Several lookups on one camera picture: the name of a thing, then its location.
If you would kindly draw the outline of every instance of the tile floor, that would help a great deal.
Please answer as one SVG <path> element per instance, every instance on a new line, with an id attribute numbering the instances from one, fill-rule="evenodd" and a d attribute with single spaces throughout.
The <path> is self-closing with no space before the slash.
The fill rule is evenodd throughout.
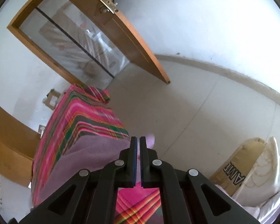
<path id="1" fill-rule="evenodd" d="M 280 106 L 220 75 L 161 61 L 166 85 L 129 64 L 109 85 L 110 106 L 130 135 L 155 135 L 160 159 L 209 177 L 243 141 L 274 136 L 280 150 Z"/>

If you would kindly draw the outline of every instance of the door handle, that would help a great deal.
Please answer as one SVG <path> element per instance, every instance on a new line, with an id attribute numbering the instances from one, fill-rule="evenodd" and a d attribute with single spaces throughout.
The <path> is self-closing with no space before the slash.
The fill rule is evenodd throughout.
<path id="1" fill-rule="evenodd" d="M 103 12 L 106 13 L 108 10 L 115 14 L 117 12 L 119 12 L 119 10 L 117 9 L 116 5 L 111 2 L 110 0 L 99 0 L 101 3 L 104 4 L 104 6 L 107 8 L 107 9 L 104 9 Z"/>

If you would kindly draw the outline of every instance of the triangular cutout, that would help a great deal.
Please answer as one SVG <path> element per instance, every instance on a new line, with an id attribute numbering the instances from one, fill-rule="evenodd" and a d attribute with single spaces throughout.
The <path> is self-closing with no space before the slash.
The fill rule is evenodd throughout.
<path id="1" fill-rule="evenodd" d="M 214 216 L 219 216 L 227 211 L 231 210 L 231 205 L 223 200 L 214 190 L 212 190 L 207 184 L 201 185 L 203 194 L 208 201 L 211 211 Z"/>
<path id="2" fill-rule="evenodd" d="M 72 195 L 74 194 L 75 189 L 76 185 L 71 185 L 65 192 L 63 192 L 54 202 L 49 205 L 48 210 L 58 215 L 63 215 L 70 200 L 72 199 Z"/>

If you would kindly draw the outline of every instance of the plastic sheet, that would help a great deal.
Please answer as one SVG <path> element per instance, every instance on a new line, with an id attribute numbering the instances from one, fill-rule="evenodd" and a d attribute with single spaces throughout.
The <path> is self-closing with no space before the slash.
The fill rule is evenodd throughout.
<path id="1" fill-rule="evenodd" d="M 20 29 L 88 86 L 105 89 L 129 63 L 109 38 L 68 0 L 44 0 Z"/>

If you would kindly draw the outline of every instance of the silver screw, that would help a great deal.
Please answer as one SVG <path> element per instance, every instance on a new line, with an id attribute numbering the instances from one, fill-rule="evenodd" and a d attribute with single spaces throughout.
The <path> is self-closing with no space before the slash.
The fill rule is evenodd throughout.
<path id="1" fill-rule="evenodd" d="M 161 164 L 162 164 L 162 161 L 161 161 L 161 160 L 159 160 L 159 159 L 153 160 L 153 165 L 155 165 L 155 166 L 160 166 Z"/>
<path id="2" fill-rule="evenodd" d="M 122 166 L 123 164 L 124 164 L 124 161 L 122 161 L 122 160 L 116 160 L 115 161 L 116 166 Z"/>
<path id="3" fill-rule="evenodd" d="M 197 171 L 196 169 L 190 169 L 190 170 L 189 170 L 189 174 L 190 174 L 191 176 L 197 176 L 197 175 L 198 175 L 198 171 Z"/>
<path id="4" fill-rule="evenodd" d="M 88 175 L 88 171 L 87 171 L 86 169 L 82 169 L 82 170 L 80 170 L 79 175 L 80 175 L 81 177 L 85 177 L 85 176 Z"/>

